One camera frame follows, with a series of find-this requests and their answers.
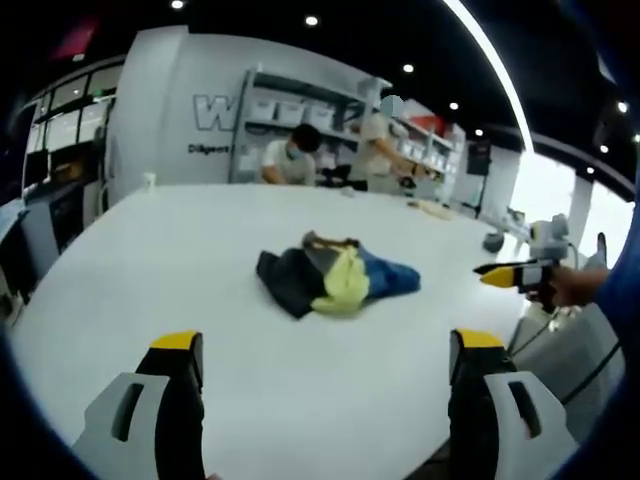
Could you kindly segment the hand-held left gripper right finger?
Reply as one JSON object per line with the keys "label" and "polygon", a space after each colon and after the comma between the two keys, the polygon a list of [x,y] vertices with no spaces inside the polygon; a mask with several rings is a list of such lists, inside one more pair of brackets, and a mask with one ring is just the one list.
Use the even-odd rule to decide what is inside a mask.
{"label": "hand-held left gripper right finger", "polygon": [[452,479],[552,479],[576,451],[564,406],[490,333],[450,334]]}

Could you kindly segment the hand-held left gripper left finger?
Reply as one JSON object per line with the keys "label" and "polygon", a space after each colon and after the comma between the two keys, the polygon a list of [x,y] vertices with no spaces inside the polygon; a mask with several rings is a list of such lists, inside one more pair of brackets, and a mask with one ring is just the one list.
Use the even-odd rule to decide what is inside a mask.
{"label": "hand-held left gripper left finger", "polygon": [[203,380],[200,332],[159,337],[86,408],[73,453],[98,479],[203,479]]}

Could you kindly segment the person's right hand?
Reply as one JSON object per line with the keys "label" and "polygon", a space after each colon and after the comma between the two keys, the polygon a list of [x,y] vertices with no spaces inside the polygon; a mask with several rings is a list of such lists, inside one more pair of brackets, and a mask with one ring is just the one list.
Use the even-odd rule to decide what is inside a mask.
{"label": "person's right hand", "polygon": [[599,288],[609,276],[606,268],[577,270],[566,266],[552,269],[550,285],[557,307],[585,306],[592,303]]}

